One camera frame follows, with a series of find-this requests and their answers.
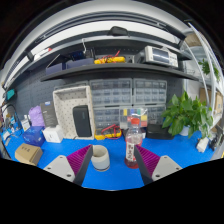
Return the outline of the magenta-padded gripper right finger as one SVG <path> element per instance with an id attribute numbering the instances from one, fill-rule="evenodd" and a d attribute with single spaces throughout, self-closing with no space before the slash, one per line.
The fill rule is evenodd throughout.
<path id="1" fill-rule="evenodd" d="M 182 169 L 169 156 L 158 156 L 138 145 L 134 147 L 134 155 L 145 185 Z"/>

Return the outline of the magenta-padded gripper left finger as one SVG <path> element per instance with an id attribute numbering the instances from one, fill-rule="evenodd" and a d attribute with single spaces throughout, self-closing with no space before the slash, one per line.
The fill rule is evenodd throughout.
<path id="1" fill-rule="evenodd" d="M 93 146 L 88 145 L 68 156 L 59 155 L 44 170 L 81 186 L 92 155 Z"/>

